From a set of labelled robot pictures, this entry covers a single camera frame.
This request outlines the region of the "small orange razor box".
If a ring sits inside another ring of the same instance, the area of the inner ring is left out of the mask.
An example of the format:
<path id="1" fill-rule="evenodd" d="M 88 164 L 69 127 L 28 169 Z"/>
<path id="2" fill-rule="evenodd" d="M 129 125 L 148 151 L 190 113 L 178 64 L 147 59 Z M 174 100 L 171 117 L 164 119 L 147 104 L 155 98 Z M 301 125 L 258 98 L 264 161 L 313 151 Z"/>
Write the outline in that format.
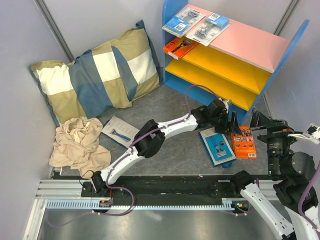
<path id="1" fill-rule="evenodd" d="M 253 132 L 248 126 L 240 126 L 241 134 L 231 134 L 233 152 L 237 159 L 256 159 L 257 152 Z"/>

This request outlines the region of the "clear blister razor pack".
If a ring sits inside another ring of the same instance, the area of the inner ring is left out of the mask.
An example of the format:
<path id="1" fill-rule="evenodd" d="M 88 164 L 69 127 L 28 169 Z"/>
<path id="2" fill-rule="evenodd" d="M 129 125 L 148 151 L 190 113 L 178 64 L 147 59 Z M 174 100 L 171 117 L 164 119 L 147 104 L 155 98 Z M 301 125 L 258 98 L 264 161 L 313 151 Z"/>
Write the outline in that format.
<path id="1" fill-rule="evenodd" d="M 173 16 L 162 29 L 178 38 L 182 38 L 205 16 L 205 13 L 194 9 L 193 7 L 185 7 L 178 14 Z"/>
<path id="2" fill-rule="evenodd" d="M 188 33 L 186 37 L 207 47 L 230 25 L 231 22 L 228 17 L 213 12 L 201 25 Z"/>

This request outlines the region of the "orange Gillette Fusion5 box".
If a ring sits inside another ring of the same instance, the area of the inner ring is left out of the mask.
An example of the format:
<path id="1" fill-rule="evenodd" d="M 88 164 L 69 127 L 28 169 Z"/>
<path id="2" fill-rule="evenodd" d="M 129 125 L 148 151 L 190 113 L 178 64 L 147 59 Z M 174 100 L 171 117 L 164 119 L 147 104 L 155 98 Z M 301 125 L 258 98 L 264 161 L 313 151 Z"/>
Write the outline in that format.
<path id="1" fill-rule="evenodd" d="M 198 42 L 185 36 L 181 38 L 175 37 L 163 47 L 163 50 L 167 55 L 173 57 L 175 60 L 180 60 L 198 44 Z"/>

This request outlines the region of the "white blue razor box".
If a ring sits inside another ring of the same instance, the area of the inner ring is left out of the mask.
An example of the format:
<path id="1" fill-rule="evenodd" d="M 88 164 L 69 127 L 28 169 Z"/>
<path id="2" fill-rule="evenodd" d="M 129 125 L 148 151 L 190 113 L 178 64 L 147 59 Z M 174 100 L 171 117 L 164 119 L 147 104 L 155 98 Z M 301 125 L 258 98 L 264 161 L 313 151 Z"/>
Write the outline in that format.
<path id="1" fill-rule="evenodd" d="M 112 116 L 101 130 L 101 133 L 128 149 L 132 144 L 139 129 L 123 121 L 117 116 Z"/>

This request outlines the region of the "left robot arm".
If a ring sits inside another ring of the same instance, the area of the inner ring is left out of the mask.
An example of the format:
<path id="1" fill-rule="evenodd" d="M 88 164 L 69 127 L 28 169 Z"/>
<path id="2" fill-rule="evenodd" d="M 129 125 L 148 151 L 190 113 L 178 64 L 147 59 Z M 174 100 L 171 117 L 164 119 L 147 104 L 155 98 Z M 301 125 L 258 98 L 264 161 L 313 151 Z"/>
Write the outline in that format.
<path id="1" fill-rule="evenodd" d="M 92 191 L 99 197 L 106 196 L 110 191 L 110 185 L 143 159 L 156 155 L 165 140 L 176 135 L 204 129 L 212 126 L 217 133 L 240 134 L 237 113 L 232 112 L 229 117 L 230 100 L 214 99 L 208 106 L 200 106 L 190 109 L 189 112 L 179 118 L 166 122 L 149 120 L 135 135 L 128 149 L 110 166 L 92 174 L 90 182 Z"/>

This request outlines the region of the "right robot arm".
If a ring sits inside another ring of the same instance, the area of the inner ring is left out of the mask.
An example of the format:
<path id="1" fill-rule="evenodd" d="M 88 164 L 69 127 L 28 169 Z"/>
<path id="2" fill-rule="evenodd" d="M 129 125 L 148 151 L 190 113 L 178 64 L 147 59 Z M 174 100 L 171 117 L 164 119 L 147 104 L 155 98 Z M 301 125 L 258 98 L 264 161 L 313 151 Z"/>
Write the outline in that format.
<path id="1" fill-rule="evenodd" d="M 305 132 L 295 131 L 287 121 L 267 117 L 254 108 L 250 129 L 266 130 L 266 134 L 257 139 L 267 145 L 268 175 L 278 181 L 273 189 L 290 221 L 264 198 L 258 182 L 244 170 L 231 177 L 230 193 L 245 198 L 278 240 L 318 240 L 319 200 L 313 185 L 320 175 L 320 167 L 315 165 L 312 156 L 301 151 L 293 152 L 290 146 L 298 140 L 318 145 L 320 126 L 311 123 Z"/>

